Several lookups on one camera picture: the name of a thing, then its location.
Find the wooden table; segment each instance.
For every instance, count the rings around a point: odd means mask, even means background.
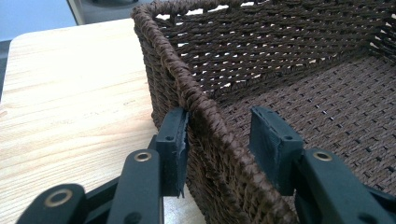
[[[42,191],[114,177],[157,130],[132,20],[21,35],[0,104],[0,223]],[[203,223],[190,194],[165,199],[165,223]]]

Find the black clamp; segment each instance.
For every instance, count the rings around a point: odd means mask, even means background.
[[[276,112],[251,109],[249,149],[282,195],[295,193],[301,223],[396,223],[396,198],[365,187],[330,151],[304,141]]]
[[[120,177],[87,194],[77,184],[48,189],[17,223],[163,223],[163,197],[184,197],[188,120],[182,108],[170,111],[148,149],[127,157]]]

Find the brown wicker basket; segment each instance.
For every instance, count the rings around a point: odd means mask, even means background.
[[[248,151],[253,105],[279,113],[305,147],[337,154],[362,183],[396,194],[395,8],[187,0],[133,10],[156,126],[176,106],[191,112],[188,186],[207,222],[297,222]]]

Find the brown twine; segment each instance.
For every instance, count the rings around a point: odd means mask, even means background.
[[[278,110],[308,147],[394,194],[395,1],[243,3],[154,2],[132,13],[156,126],[176,106],[191,112],[188,186],[205,220],[297,222],[247,150],[252,105]]]

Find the woven basket bottom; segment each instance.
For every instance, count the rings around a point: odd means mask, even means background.
[[[270,91],[260,85],[217,99],[245,146],[249,109],[267,106],[299,133],[305,148],[332,151],[362,183],[396,194],[395,63],[366,57]]]

